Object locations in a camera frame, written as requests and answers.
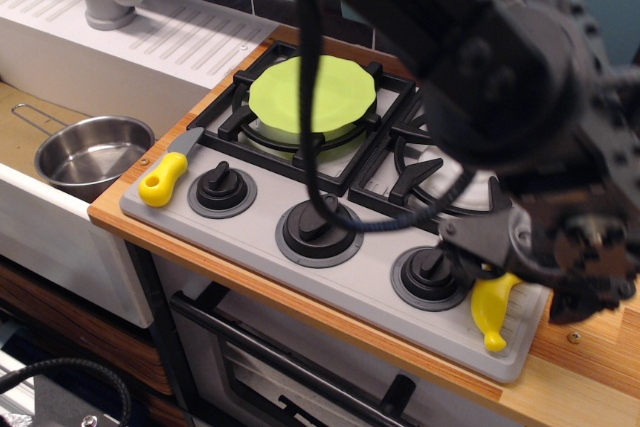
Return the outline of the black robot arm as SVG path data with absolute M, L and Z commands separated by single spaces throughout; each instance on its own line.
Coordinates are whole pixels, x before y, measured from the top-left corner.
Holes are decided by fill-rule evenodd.
M 639 86 L 634 65 L 611 67 L 581 0 L 344 0 L 380 31 L 430 93 L 426 125 L 462 166 L 424 210 L 364 223 L 321 197 L 311 124 L 323 49 L 316 0 L 300 22 L 301 149 L 310 201 L 353 232 L 434 218 L 478 170 L 498 176 L 513 206 L 441 225 L 457 266 L 510 271 L 550 288 L 550 319 L 577 323 L 615 309 L 639 272 L 639 139 L 619 96 Z

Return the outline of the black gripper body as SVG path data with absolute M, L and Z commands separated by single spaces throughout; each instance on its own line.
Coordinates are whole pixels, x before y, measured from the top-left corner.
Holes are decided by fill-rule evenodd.
M 552 290 L 561 282 L 600 281 L 603 305 L 636 294 L 639 275 L 639 187 L 634 181 L 588 182 L 523 196 L 487 216 L 442 220 L 445 251 L 464 250 L 495 268 Z

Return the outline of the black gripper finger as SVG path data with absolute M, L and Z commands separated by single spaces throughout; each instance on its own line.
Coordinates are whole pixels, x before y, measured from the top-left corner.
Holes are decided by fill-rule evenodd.
M 495 278 L 495 268 L 477 256 L 456 247 L 450 249 L 450 256 L 456 276 L 463 281 L 468 291 L 479 280 L 493 280 Z
M 567 325 L 583 322 L 603 309 L 600 281 L 561 282 L 553 288 L 549 322 Z

